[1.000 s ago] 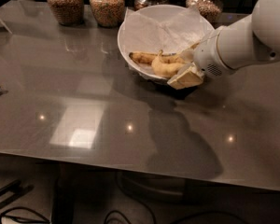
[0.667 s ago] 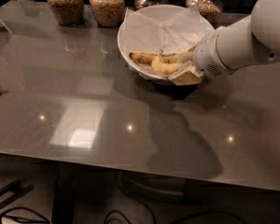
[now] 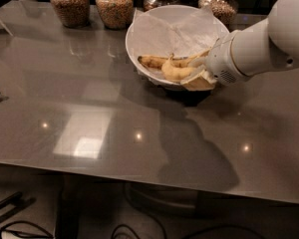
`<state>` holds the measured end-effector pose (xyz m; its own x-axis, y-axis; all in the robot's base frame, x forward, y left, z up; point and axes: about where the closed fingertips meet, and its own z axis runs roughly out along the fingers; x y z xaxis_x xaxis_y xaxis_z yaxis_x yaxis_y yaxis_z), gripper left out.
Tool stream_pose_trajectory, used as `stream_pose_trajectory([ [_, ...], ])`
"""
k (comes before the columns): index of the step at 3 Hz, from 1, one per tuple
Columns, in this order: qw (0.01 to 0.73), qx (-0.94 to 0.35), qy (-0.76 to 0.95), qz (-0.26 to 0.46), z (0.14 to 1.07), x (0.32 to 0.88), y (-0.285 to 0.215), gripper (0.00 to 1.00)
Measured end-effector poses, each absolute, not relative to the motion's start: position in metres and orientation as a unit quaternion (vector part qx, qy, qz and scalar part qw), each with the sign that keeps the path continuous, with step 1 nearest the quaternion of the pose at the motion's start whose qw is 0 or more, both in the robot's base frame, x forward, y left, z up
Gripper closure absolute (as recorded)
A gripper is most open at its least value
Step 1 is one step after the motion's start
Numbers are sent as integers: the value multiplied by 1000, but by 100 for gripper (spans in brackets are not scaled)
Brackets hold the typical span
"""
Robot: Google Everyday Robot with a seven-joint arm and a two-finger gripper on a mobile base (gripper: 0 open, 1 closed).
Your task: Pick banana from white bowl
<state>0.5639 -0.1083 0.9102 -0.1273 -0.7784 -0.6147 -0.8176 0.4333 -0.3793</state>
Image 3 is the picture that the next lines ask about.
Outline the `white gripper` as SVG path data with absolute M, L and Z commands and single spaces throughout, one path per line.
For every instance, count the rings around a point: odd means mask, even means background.
M 226 36 L 220 37 L 205 56 L 197 57 L 188 63 L 190 67 L 198 68 L 205 65 L 207 69 L 197 69 L 188 77 L 180 81 L 180 84 L 188 91 L 210 91 L 219 82 L 228 86 L 238 82 L 245 82 L 248 77 L 241 73 L 236 67 L 231 47 L 238 30 L 235 30 Z

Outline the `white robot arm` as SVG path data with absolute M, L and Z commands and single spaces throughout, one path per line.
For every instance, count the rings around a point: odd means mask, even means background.
M 299 69 L 299 0 L 277 0 L 267 18 L 218 38 L 205 66 L 180 84 L 191 91 L 231 85 L 267 72 Z

